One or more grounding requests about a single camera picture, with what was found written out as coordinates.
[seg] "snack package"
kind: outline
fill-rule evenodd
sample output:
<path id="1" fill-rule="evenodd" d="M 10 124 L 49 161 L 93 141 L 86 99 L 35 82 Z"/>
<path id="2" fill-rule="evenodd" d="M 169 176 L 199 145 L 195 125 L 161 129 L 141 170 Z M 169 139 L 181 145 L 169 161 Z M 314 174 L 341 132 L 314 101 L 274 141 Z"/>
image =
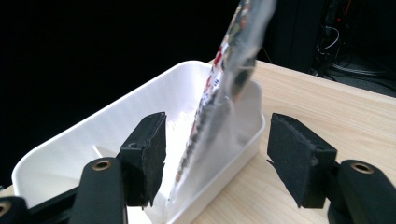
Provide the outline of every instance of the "snack package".
<path id="1" fill-rule="evenodd" d="M 163 211 L 166 222 L 251 139 L 238 128 L 235 103 L 253 73 L 276 0 L 241 0 L 216 54 L 191 125 L 191 134 Z"/>

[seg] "light wood surface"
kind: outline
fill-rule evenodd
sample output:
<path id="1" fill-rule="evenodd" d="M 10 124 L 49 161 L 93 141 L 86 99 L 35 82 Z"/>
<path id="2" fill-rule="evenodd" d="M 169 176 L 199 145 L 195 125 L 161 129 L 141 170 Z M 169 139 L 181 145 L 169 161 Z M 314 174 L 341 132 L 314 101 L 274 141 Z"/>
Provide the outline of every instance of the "light wood surface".
<path id="1" fill-rule="evenodd" d="M 299 209 L 266 161 L 273 112 L 305 124 L 338 150 L 366 161 L 396 186 L 396 99 L 269 63 L 257 63 L 267 127 L 261 148 L 194 223 L 328 223 L 324 209 Z"/>

